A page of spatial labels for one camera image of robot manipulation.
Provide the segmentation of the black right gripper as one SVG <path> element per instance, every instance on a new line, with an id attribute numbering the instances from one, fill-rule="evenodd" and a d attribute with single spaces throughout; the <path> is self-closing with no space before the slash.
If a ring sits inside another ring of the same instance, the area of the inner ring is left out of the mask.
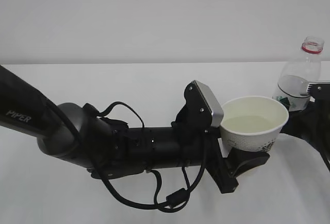
<path id="1" fill-rule="evenodd" d="M 329 160 L 329 101 L 316 99 L 305 110 L 290 112 L 280 132 L 306 141 Z"/>

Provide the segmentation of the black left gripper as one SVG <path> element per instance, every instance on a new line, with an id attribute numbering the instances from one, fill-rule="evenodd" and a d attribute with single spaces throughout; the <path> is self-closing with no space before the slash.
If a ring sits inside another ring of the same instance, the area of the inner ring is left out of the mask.
<path id="1" fill-rule="evenodd" d="M 264 151 L 252 152 L 232 148 L 224 159 L 219 145 L 220 127 L 200 130 L 173 121 L 172 128 L 178 139 L 184 164 L 199 165 L 206 160 L 205 170 L 223 194 L 235 191 L 238 182 L 234 178 L 266 164 L 270 158 L 270 155 Z"/>

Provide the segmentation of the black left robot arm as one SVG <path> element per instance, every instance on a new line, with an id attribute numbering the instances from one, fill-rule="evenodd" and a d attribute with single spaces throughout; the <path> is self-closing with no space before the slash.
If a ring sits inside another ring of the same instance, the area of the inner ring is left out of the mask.
<path id="1" fill-rule="evenodd" d="M 232 193 L 237 177 L 269 159 L 266 152 L 219 146 L 222 109 L 199 81 L 184 90 L 185 105 L 168 127 L 131 128 L 109 119 L 112 107 L 53 104 L 39 90 L 1 68 L 1 125 L 34 136 L 46 155 L 85 168 L 93 178 L 117 179 L 163 168 L 199 166 L 222 193 Z"/>

